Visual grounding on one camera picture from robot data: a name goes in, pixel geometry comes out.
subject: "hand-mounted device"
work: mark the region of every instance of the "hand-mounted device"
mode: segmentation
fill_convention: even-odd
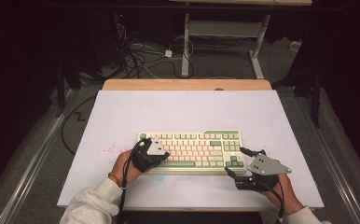
[[[157,167],[160,163],[169,157],[169,153],[163,150],[157,136],[154,140],[144,138],[140,145],[136,146],[132,156],[133,165],[140,171],[145,172],[151,168]]]
[[[273,189],[279,181],[280,174],[290,174],[291,169],[280,164],[269,157],[264,150],[252,151],[248,148],[240,147],[243,154],[249,157],[255,157],[253,162],[248,167],[252,173],[251,176],[236,176],[228,167],[225,167],[227,174],[235,180],[237,189],[253,190],[257,192],[271,191],[279,200],[281,208],[279,211],[276,223],[283,221],[284,214],[284,199]]]

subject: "metal bracket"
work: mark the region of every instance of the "metal bracket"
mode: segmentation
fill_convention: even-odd
[[[163,150],[163,145],[160,143],[160,140],[157,136],[152,141],[151,146],[147,151],[147,155],[150,155],[150,156],[165,155],[165,150]]]
[[[290,174],[290,168],[260,153],[249,166],[249,171],[258,175]]]

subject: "white sleeve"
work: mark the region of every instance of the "white sleeve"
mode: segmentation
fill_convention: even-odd
[[[72,199],[60,223],[110,223],[118,214],[122,189],[106,178],[97,189],[81,190]]]
[[[289,224],[330,224],[327,221],[319,221],[308,206],[287,216]]]

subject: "table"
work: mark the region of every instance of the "table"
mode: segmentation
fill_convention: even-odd
[[[217,88],[224,91],[213,91]],[[227,105],[234,102],[232,108]],[[216,119],[216,123],[212,124],[209,118]],[[92,109],[58,205],[66,206],[85,187],[97,187],[117,155],[133,147],[137,133],[173,127],[190,131],[239,129],[244,147],[265,149],[268,156],[292,168],[290,178],[304,204],[312,208],[324,206],[276,91],[270,90],[266,80],[222,79],[107,80]],[[142,175],[128,187],[124,206],[125,211],[272,208],[260,194],[237,190],[227,175]]]
[[[310,6],[312,0],[172,0],[175,2],[185,2],[188,5],[193,3],[211,4],[237,4],[237,5],[264,5],[264,6]],[[249,51],[251,64],[256,74],[256,78],[264,78],[258,62],[258,53],[264,40],[265,32],[268,28],[270,15],[265,15],[262,22],[239,22],[239,21],[191,21],[189,13],[186,13],[184,31],[184,53],[182,61],[182,77],[188,77],[189,65],[189,36],[190,35],[213,35],[213,36],[233,36],[233,37],[256,37],[254,50]]]

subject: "mechanical keyboard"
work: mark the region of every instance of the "mechanical keyboard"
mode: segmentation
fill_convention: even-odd
[[[246,170],[244,154],[239,150],[242,146],[239,131],[138,134],[139,139],[156,137],[170,156],[149,173],[226,175],[226,166],[235,173]]]

